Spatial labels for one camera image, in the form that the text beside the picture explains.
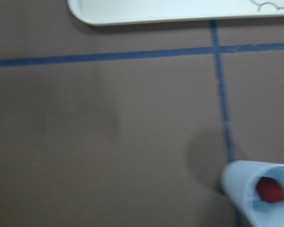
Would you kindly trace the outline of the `light blue cup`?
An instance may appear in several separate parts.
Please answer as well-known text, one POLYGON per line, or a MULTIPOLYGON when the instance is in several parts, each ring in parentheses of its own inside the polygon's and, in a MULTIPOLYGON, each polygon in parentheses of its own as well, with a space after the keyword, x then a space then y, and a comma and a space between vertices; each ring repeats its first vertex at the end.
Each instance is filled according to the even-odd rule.
POLYGON ((233 161, 221 174, 221 187, 254 227, 284 227, 284 201, 261 200, 256 185, 262 177, 276 180, 284 189, 284 164, 233 161))

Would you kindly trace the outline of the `red strawberry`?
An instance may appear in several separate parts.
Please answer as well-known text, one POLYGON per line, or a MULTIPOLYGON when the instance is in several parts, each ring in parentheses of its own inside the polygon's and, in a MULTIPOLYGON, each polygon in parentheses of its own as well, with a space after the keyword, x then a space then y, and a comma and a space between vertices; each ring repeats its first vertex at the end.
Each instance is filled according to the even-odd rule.
POLYGON ((256 191, 260 199, 266 203, 273 204, 284 201, 284 189, 273 178, 261 177, 256 185, 256 191))

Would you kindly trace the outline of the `cream bear tray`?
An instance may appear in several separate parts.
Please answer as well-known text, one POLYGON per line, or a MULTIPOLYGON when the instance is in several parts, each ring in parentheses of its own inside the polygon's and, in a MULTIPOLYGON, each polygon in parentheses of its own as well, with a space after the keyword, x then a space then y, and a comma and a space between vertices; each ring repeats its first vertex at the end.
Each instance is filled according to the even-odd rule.
POLYGON ((91 26, 284 16, 284 0, 68 0, 66 3, 78 20, 91 26))

